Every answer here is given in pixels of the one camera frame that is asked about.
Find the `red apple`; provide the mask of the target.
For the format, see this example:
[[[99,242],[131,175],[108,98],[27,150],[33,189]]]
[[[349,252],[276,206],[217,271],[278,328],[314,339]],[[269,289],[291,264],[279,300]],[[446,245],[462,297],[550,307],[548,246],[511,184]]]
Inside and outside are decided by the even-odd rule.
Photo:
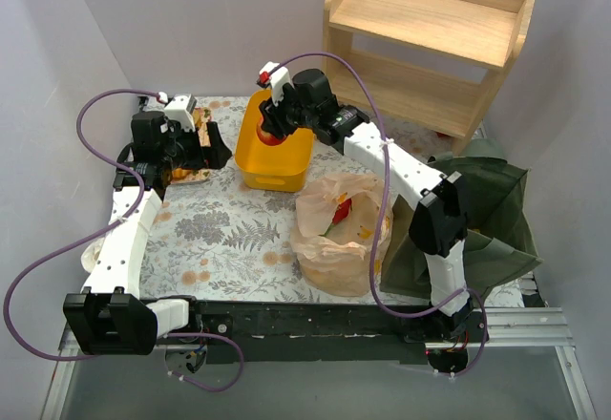
[[[256,134],[261,143],[266,146],[278,146],[285,142],[286,137],[277,138],[263,129],[263,125],[259,123],[256,128]]]

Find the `slice of bread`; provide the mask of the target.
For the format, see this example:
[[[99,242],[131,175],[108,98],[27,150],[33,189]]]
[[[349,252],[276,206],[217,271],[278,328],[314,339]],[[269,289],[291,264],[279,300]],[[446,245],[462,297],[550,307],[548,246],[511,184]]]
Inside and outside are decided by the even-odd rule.
[[[209,146],[210,140],[207,129],[207,122],[212,120],[211,111],[209,108],[196,107],[193,112],[193,119],[198,130],[200,145],[202,147]]]

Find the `orange plastic grocery bag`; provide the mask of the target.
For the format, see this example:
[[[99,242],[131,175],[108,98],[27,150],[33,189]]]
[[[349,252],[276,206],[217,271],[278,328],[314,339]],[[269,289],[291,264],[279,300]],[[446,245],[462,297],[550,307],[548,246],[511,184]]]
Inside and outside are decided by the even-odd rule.
[[[379,274],[390,245],[392,210],[385,209],[378,243],[373,242],[384,182],[373,174],[331,174],[307,185],[296,198],[290,244],[305,280],[327,294],[370,293],[369,268]],[[342,199],[352,199],[348,217],[329,227]]]

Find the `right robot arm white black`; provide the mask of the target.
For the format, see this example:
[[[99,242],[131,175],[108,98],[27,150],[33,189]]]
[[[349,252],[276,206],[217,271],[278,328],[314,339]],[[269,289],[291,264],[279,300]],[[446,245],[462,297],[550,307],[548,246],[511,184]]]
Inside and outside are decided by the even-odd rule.
[[[384,137],[380,123],[338,102],[318,69],[290,75],[287,68],[269,62],[260,69],[257,83],[271,91],[259,106],[261,142],[278,145],[298,129],[308,129],[383,178],[412,209],[409,237],[424,253],[429,270],[433,333],[443,341],[457,339],[473,309],[463,264],[468,233],[465,178],[429,167]]]

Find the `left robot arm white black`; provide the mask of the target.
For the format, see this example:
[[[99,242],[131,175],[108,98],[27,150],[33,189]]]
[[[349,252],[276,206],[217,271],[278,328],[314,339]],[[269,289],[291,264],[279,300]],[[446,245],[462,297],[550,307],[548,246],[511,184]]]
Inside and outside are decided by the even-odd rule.
[[[113,220],[101,239],[92,272],[78,293],[66,296],[63,312],[87,355],[149,354],[172,332],[185,344],[198,340],[203,321],[189,296],[142,301],[139,282],[154,220],[174,171],[221,169],[231,157],[218,126],[194,108],[168,104],[139,112],[132,141],[117,158]]]

